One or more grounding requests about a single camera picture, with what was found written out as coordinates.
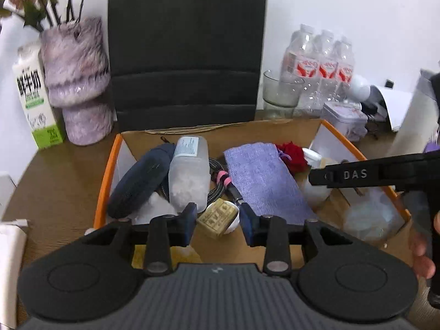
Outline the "person's right hand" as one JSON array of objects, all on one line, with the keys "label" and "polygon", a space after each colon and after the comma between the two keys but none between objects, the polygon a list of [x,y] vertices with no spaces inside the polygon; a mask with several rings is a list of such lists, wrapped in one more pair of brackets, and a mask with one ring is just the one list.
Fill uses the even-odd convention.
[{"label": "person's right hand", "polygon": [[436,272],[436,265],[431,258],[433,225],[439,234],[439,213],[431,221],[428,211],[412,211],[412,228],[409,233],[409,249],[412,254],[412,268],[418,278],[431,279]]}]

